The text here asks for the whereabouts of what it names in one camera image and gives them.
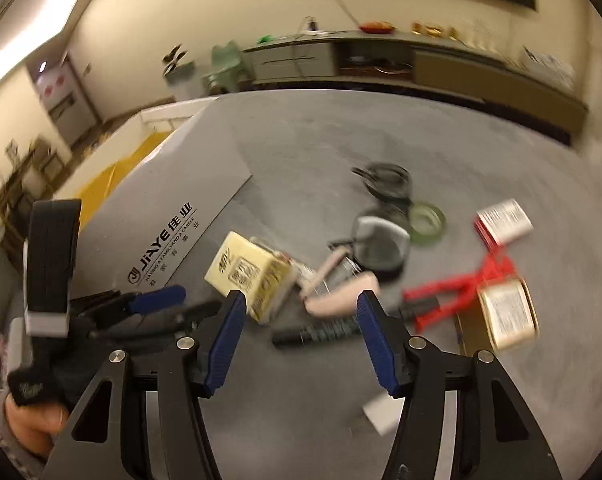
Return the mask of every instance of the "yellow mat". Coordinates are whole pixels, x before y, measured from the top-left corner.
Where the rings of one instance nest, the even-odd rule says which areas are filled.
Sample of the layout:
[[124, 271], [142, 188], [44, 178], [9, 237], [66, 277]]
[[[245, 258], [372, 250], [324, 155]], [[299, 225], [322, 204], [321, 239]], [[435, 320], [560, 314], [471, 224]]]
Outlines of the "yellow mat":
[[148, 136], [132, 155], [121, 158], [94, 177], [79, 193], [82, 201], [80, 227], [84, 227], [100, 208], [101, 204], [121, 181], [134, 170], [144, 158], [168, 138], [171, 132], [157, 132]]

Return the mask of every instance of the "brown box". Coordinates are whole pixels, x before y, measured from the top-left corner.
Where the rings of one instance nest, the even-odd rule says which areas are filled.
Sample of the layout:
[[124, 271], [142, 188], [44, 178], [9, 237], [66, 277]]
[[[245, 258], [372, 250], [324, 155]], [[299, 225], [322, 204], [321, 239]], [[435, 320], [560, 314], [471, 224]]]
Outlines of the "brown box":
[[473, 305], [456, 315], [461, 353], [496, 352], [538, 337], [534, 304], [519, 277], [481, 285]]

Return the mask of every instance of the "green chair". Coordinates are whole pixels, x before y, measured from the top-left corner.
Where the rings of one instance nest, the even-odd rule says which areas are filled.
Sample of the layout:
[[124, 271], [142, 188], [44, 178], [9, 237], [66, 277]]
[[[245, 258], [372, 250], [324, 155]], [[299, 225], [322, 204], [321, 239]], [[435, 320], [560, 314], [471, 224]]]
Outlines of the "green chair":
[[240, 92], [241, 84], [254, 79], [236, 41], [212, 48], [212, 71], [203, 76], [208, 93]]

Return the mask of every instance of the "blue gripper pad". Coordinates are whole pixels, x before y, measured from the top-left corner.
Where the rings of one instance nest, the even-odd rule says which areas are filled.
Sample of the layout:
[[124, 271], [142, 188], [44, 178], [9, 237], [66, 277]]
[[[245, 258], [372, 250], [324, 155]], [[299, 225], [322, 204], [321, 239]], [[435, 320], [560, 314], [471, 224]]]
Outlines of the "blue gripper pad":
[[[372, 298], [376, 303], [374, 306], [371, 302]], [[399, 389], [399, 382], [395, 376], [395, 354], [383, 333], [379, 315], [385, 316], [385, 312], [377, 298], [372, 292], [362, 292], [357, 300], [357, 321], [361, 327], [367, 353], [370, 355], [372, 366], [377, 373], [379, 384], [393, 396]]]
[[225, 382], [245, 322], [245, 296], [238, 291], [232, 291], [230, 294], [236, 294], [235, 299], [208, 354], [204, 385], [210, 395]]
[[184, 301], [185, 289], [181, 285], [172, 285], [139, 294], [128, 306], [131, 312], [145, 315], [169, 306], [182, 304]]

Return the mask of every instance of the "circular logo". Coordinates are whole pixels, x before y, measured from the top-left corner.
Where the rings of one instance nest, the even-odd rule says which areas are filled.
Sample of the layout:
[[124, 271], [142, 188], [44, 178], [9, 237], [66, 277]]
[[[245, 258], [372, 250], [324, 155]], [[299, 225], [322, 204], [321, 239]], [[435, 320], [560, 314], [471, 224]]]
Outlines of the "circular logo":
[[137, 267], [132, 267], [132, 270], [128, 273], [128, 283], [135, 285], [135, 283], [139, 283], [141, 279], [141, 272]]

